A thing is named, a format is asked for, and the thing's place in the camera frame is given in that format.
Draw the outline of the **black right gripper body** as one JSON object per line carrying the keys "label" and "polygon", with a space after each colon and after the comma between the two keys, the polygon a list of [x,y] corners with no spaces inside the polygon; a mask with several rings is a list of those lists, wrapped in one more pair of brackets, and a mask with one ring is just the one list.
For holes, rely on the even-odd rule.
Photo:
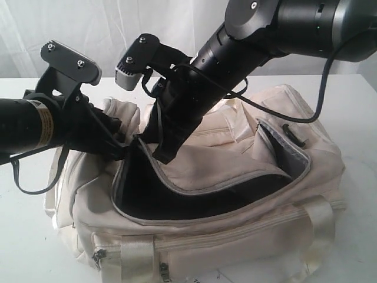
{"label": "black right gripper body", "polygon": [[230,47],[205,44],[196,58],[163,45],[170,67],[157,100],[163,115],[173,121],[202,119],[230,90]]}

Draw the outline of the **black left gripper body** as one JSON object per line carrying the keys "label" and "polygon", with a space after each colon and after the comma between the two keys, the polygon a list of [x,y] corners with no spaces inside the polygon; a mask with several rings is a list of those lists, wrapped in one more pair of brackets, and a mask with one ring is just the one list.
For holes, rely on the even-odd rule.
{"label": "black left gripper body", "polygon": [[84,150],[89,138],[89,100],[81,85],[48,67],[36,89],[23,97],[23,151],[56,147],[64,143]]}

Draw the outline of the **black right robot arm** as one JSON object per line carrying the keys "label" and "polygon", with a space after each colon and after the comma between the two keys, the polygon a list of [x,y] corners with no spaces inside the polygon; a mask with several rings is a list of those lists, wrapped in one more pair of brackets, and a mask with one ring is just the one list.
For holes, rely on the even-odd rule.
{"label": "black right robot arm", "polygon": [[193,58],[163,49],[171,71],[154,87],[156,102],[142,134],[153,157],[171,162],[222,99],[272,59],[299,54],[360,62],[376,52],[375,1],[230,1],[224,22]]}

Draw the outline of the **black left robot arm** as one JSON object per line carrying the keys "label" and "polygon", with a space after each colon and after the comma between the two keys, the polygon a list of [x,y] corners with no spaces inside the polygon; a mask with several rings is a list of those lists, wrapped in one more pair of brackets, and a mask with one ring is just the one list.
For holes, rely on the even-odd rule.
{"label": "black left robot arm", "polygon": [[1,164],[56,147],[121,160],[121,121],[90,103],[80,88],[97,85],[98,70],[64,73],[52,67],[22,99],[1,99]]}

